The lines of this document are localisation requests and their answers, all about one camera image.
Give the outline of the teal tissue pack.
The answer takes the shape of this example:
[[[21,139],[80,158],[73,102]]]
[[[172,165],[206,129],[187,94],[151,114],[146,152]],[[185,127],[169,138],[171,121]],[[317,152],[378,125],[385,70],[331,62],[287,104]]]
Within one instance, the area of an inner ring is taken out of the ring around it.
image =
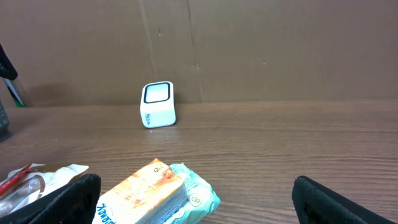
[[[93,223],[198,223],[220,204],[185,164],[154,159],[98,199]]]

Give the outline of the red stick packet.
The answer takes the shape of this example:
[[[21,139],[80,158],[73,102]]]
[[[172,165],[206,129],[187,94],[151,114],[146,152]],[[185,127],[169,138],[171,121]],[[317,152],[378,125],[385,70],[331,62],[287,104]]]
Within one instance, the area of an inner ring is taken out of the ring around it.
[[[5,181],[1,183],[0,186],[0,196],[4,195],[15,183],[19,181],[19,179],[27,173],[32,164],[28,164],[24,166],[21,170],[17,171],[15,174],[12,174]]]

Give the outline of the beige snack pouch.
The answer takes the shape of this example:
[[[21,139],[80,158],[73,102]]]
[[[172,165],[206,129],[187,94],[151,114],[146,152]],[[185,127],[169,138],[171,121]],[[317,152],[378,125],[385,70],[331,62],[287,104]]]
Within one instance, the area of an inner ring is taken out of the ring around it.
[[[6,179],[22,168],[10,171]],[[79,178],[88,168],[86,165],[79,164],[33,163],[25,176],[1,196],[1,216],[5,217],[69,184]]]

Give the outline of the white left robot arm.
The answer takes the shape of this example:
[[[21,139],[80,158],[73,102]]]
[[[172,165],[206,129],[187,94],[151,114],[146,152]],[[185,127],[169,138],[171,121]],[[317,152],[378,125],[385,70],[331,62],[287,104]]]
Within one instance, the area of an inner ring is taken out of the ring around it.
[[[16,69],[12,65],[11,61],[8,59],[2,45],[0,45],[0,64],[1,71],[0,76],[8,80],[15,80],[18,77]]]

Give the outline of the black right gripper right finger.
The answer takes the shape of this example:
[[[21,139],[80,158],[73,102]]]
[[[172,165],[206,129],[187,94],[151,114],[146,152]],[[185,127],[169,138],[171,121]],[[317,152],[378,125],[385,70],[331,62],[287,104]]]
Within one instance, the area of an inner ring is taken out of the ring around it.
[[[394,224],[306,176],[295,179],[292,201],[300,224]]]

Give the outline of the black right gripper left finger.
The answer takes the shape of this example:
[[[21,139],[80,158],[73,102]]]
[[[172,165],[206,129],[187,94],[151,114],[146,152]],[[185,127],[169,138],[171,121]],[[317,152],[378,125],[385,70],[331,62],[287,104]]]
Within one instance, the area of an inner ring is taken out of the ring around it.
[[[91,224],[101,177],[85,174],[71,184],[1,218],[1,224]]]

